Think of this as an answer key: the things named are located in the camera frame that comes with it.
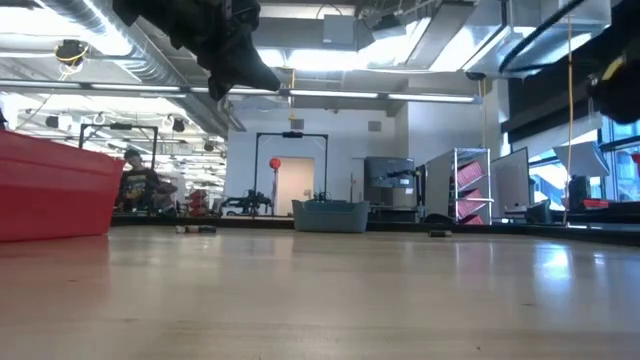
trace red balloon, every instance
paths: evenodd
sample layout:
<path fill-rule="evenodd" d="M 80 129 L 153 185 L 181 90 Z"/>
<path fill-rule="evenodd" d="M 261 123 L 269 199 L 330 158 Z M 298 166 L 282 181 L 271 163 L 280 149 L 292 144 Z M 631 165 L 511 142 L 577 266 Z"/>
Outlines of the red balloon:
<path fill-rule="evenodd" d="M 280 165 L 282 165 L 282 161 L 280 161 L 280 159 L 278 159 L 278 158 L 273 158 L 273 159 L 269 160 L 269 166 L 273 170 L 280 169 Z"/>

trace ceiling duct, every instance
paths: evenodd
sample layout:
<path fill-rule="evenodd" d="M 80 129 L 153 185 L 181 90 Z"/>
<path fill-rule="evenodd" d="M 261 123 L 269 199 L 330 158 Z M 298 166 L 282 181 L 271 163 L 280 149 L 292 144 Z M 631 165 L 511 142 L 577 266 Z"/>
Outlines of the ceiling duct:
<path fill-rule="evenodd" d="M 443 0 L 406 65 L 430 68 L 438 55 L 467 22 L 474 9 L 475 2 Z"/>
<path fill-rule="evenodd" d="M 480 0 L 479 6 L 492 0 Z M 540 24 L 560 10 L 567 0 L 528 0 L 507 1 L 505 16 L 507 26 L 496 29 L 493 38 L 487 38 L 484 46 L 463 67 L 464 70 L 497 74 L 500 63 L 520 41 L 531 34 Z M 599 35 L 611 24 L 611 0 L 586 0 L 571 12 L 571 48 L 584 45 Z M 509 68 L 528 67 L 537 64 L 549 64 L 558 61 L 568 53 L 568 23 L 563 18 L 545 31 L 530 46 L 520 53 Z M 507 76 L 528 76 L 539 71 L 505 73 Z"/>
<path fill-rule="evenodd" d="M 144 84 L 180 85 L 184 78 L 164 58 L 151 41 L 137 26 L 126 27 L 111 10 L 108 0 L 35 0 L 39 5 L 49 8 L 69 22 L 85 27 L 95 35 L 93 43 L 109 46 L 114 44 L 120 49 L 130 46 L 128 55 L 136 61 L 120 61 L 118 65 Z M 203 104 L 194 95 L 171 99 L 177 106 L 184 108 L 193 121 L 207 133 L 226 135 L 227 124 L 220 120 L 222 114 Z"/>

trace small object on floor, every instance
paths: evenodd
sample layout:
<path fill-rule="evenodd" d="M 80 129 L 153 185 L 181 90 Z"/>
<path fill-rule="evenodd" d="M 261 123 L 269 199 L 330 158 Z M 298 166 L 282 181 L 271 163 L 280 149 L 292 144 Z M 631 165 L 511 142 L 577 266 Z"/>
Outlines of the small object on floor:
<path fill-rule="evenodd" d="M 453 234 L 448 230 L 432 230 L 429 231 L 429 237 L 451 237 Z"/>
<path fill-rule="evenodd" d="M 217 229 L 215 226 L 208 226 L 208 225 L 176 226 L 176 233 L 178 234 L 193 234 L 193 233 L 215 234 L 216 231 Z"/>

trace teal plastic bin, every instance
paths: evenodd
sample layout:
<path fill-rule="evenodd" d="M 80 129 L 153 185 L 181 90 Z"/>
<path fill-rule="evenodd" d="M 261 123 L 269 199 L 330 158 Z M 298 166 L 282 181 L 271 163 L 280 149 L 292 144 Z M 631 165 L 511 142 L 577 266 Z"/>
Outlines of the teal plastic bin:
<path fill-rule="evenodd" d="M 293 202 L 297 231 L 363 233 L 367 229 L 369 202 Z"/>

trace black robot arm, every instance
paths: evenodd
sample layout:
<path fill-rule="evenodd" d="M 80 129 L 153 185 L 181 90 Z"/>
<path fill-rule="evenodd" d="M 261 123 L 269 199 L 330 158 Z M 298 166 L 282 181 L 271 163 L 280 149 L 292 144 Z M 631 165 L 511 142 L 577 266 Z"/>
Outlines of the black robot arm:
<path fill-rule="evenodd" d="M 209 95 L 220 100 L 234 85 L 276 91 L 280 81 L 251 39 L 259 24 L 256 0 L 113 0 L 113 10 L 128 26 L 142 16 L 184 46 L 211 72 Z"/>

